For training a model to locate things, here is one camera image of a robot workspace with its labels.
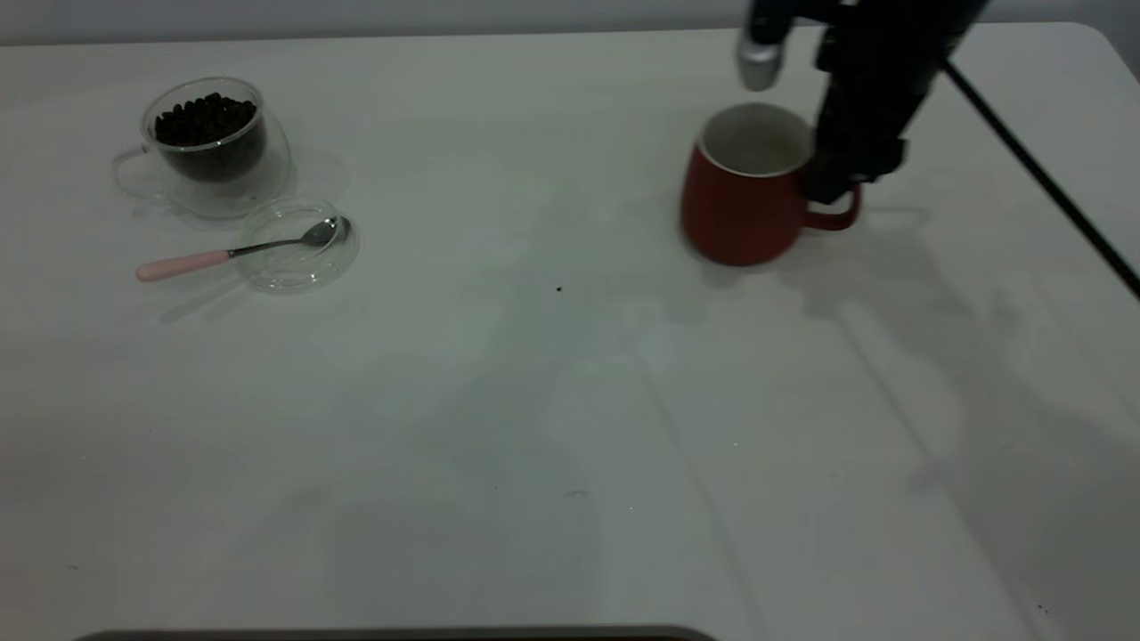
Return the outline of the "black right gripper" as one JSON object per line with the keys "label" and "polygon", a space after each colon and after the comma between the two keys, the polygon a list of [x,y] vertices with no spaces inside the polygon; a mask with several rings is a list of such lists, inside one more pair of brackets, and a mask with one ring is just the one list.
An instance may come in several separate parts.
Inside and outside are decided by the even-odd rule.
{"label": "black right gripper", "polygon": [[923,105],[951,47],[943,25],[834,25],[816,65],[829,76],[803,197],[834,204],[860,182],[878,182],[907,157],[909,122]]}

